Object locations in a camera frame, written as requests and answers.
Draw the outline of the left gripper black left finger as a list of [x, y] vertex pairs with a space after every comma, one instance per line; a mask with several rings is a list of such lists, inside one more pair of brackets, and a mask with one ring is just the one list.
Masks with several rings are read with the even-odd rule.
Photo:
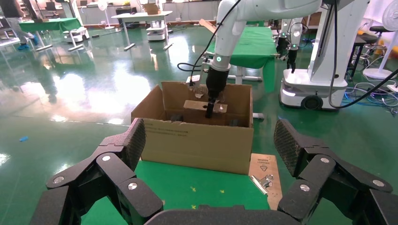
[[79, 225], [98, 200], [108, 198], [127, 224], [145, 224], [163, 210], [162, 200], [135, 172], [145, 141], [142, 118], [106, 137], [88, 158], [48, 180], [30, 223]]

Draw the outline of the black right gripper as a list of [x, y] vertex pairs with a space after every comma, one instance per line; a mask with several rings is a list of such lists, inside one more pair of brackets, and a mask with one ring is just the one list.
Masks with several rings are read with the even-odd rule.
[[214, 105], [216, 102], [216, 98], [219, 94], [224, 90], [227, 79], [228, 79], [229, 70], [219, 71], [212, 67], [208, 69], [207, 78], [206, 78], [206, 86], [208, 89], [209, 100], [206, 107], [205, 117], [210, 119], [213, 115]]

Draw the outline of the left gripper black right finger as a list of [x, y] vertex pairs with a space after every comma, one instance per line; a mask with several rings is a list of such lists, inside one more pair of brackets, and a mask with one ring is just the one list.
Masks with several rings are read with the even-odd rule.
[[327, 199], [354, 225], [395, 225], [398, 197], [382, 178], [337, 156], [321, 139], [300, 134], [285, 119], [276, 123], [274, 145], [295, 182], [278, 211], [306, 224]]

